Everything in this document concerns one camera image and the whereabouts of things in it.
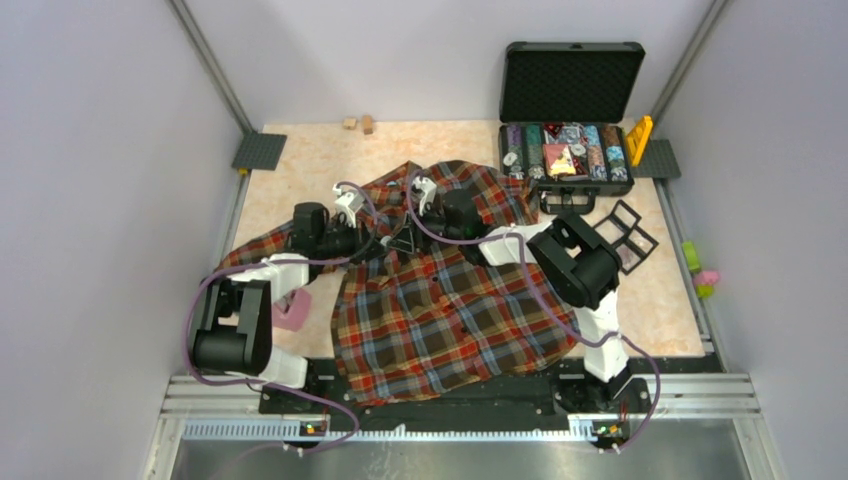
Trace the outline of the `plaid flannel shirt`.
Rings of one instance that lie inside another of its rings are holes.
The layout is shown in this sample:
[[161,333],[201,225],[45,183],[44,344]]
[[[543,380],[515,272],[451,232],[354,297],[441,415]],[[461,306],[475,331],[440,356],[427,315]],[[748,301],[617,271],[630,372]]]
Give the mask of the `plaid flannel shirt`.
[[[440,193],[467,190],[484,222],[501,226],[538,219],[531,180],[462,160],[420,167],[406,162],[363,186],[380,215],[378,236],[394,233],[406,211],[406,180],[423,170]],[[217,269],[281,253],[291,220],[231,251]],[[331,319],[333,350],[349,395],[363,405],[420,401],[501,374],[544,370],[576,340],[552,320],[527,288],[517,264],[474,266],[459,247],[430,253],[390,251],[348,264]]]

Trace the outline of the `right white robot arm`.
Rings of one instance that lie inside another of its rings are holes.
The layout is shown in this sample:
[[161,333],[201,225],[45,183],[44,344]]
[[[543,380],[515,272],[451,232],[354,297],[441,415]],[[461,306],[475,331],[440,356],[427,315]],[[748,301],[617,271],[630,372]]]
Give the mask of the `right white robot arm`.
[[414,204],[401,229],[384,238],[383,245],[415,254],[438,241],[461,247],[474,265],[538,266],[559,299],[574,309],[587,347],[584,368],[592,378],[586,385],[589,404],[612,412],[626,400],[632,372],[617,315],[623,262],[593,227],[572,212],[532,225],[488,225],[468,191],[440,194],[420,173],[413,176],[407,197]]

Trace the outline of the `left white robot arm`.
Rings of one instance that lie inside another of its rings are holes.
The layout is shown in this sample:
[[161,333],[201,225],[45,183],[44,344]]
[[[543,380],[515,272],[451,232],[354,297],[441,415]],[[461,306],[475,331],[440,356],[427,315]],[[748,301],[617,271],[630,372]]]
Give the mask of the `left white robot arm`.
[[385,251],[354,208],[331,215],[317,202],[296,205],[282,252],[212,279],[203,289],[186,335],[189,364],[198,373],[282,385],[292,410],[314,410],[321,388],[307,377],[306,358],[274,345],[274,323],[307,317],[311,298],[305,288],[324,267],[360,263]]

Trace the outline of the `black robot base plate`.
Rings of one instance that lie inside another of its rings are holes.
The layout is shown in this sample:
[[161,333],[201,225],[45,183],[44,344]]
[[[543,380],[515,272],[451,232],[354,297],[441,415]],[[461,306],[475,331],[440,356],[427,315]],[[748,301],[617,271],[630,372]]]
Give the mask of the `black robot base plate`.
[[358,423],[362,432],[529,432],[565,430],[571,414],[598,414],[608,421],[647,413],[651,395],[645,379],[632,377],[618,395],[583,372],[575,360],[564,360],[528,375],[501,375],[466,385],[423,401],[359,404],[337,365],[330,359],[308,363],[304,388],[308,398],[270,387],[261,391],[259,411],[293,418],[326,416],[332,432]]

